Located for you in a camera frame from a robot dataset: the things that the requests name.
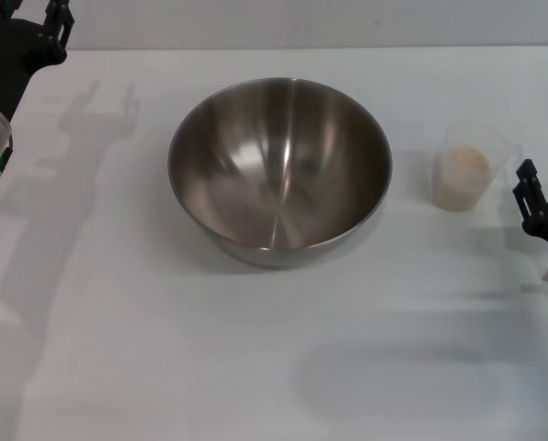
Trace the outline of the white rice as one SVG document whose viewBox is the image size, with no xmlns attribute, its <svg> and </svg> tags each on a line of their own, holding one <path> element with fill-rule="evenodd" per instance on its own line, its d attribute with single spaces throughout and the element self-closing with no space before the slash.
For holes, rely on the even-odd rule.
<svg viewBox="0 0 548 441">
<path fill-rule="evenodd" d="M 432 179 L 434 204 L 450 212 L 465 212 L 485 192 L 490 165 L 476 148 L 454 145 L 437 154 Z"/>
</svg>

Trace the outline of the stainless steel mixing bowl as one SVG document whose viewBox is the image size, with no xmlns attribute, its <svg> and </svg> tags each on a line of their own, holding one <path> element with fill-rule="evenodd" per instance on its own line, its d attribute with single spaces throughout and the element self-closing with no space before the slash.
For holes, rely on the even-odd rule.
<svg viewBox="0 0 548 441">
<path fill-rule="evenodd" d="M 382 212 L 393 155 L 376 118 L 328 85 L 232 85 L 182 120 L 167 174 L 180 207 L 232 258 L 304 266 L 348 246 Z"/>
</svg>

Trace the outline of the clear plastic measuring cup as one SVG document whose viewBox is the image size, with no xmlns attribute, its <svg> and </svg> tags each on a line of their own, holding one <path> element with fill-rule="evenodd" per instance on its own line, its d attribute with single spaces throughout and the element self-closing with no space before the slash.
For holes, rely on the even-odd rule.
<svg viewBox="0 0 548 441">
<path fill-rule="evenodd" d="M 443 146 L 436 156 L 440 151 L 454 145 L 474 147 L 486 157 L 490 165 L 490 181 L 485 192 L 508 159 L 521 153 L 521 148 L 499 131 L 476 121 L 452 122 L 445 131 Z"/>
</svg>

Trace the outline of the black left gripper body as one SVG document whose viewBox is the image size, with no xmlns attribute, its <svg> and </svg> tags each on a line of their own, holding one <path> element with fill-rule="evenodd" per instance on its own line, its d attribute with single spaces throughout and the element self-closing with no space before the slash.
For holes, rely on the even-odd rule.
<svg viewBox="0 0 548 441">
<path fill-rule="evenodd" d="M 0 21 L 0 112 L 11 120 L 37 71 L 63 63 L 66 48 L 43 35 L 43 24 Z"/>
</svg>

